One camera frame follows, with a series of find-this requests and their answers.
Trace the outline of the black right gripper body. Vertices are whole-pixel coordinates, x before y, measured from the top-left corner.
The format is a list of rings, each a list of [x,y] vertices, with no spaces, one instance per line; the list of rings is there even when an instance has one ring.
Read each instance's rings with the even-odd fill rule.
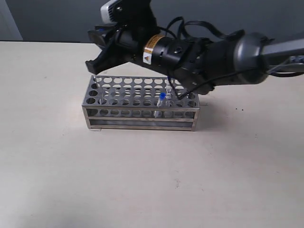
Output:
[[[146,42],[159,33],[150,3],[150,0],[123,0],[115,6],[117,23],[110,25],[119,28],[115,41],[130,48],[129,56],[141,55]]]

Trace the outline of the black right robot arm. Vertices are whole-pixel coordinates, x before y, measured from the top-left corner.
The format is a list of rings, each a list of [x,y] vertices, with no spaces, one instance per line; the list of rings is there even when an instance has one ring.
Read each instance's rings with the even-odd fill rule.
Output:
[[[86,61],[92,74],[127,62],[178,80],[189,93],[206,95],[217,86],[256,85],[268,76],[304,73],[304,40],[277,42],[260,33],[224,34],[201,20],[179,22],[177,33],[158,26],[148,0],[111,0],[101,9],[103,23],[88,32],[101,49]]]

